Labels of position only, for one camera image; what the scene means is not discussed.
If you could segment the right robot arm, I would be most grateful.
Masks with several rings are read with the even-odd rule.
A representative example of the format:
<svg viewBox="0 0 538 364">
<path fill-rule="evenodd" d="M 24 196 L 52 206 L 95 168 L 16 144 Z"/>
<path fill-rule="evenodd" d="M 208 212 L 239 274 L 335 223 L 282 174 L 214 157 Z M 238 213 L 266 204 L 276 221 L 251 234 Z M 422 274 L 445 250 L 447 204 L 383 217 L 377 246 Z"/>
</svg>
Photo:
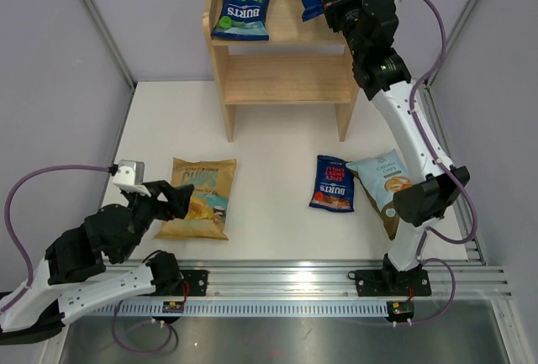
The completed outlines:
<svg viewBox="0 0 538 364">
<path fill-rule="evenodd" d="M 321 2 L 328 26 L 343 34 L 353 77 L 388 124 L 411 181 L 393 197 L 400 222 L 382 267 L 349 272 L 348 277 L 361 297 L 429 296 L 422 250 L 470 174 L 465 166 L 454 166 L 438 144 L 415 99 L 417 87 L 409 69 L 393 48 L 398 27 L 395 0 Z"/>
</svg>

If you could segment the blue sea salt vinegar bag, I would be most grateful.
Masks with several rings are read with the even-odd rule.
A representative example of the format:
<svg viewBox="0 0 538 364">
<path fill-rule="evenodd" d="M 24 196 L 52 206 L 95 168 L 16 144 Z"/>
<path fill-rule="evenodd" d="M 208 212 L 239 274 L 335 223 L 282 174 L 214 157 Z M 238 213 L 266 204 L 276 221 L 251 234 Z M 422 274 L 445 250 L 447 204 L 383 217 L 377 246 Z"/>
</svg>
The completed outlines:
<svg viewBox="0 0 538 364">
<path fill-rule="evenodd" d="M 270 0 L 223 0 L 212 36 L 225 40 L 267 41 Z"/>
</svg>

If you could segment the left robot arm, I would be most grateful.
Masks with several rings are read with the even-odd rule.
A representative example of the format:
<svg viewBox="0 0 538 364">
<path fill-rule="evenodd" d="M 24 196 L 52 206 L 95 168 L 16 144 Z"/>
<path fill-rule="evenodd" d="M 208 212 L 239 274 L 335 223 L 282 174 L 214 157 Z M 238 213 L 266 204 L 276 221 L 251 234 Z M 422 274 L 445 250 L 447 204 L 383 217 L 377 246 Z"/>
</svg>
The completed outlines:
<svg viewBox="0 0 538 364">
<path fill-rule="evenodd" d="M 93 281 L 108 264 L 125 263 L 154 221 L 187 216 L 192 184 L 156 181 L 144 187 L 146 193 L 122 191 L 126 205 L 105 205 L 64 232 L 45 250 L 32 282 L 2 295 L 2 344 L 38 343 L 94 309 L 140 295 L 171 295 L 180 288 L 177 259 L 164 251 L 124 275 Z"/>
</svg>

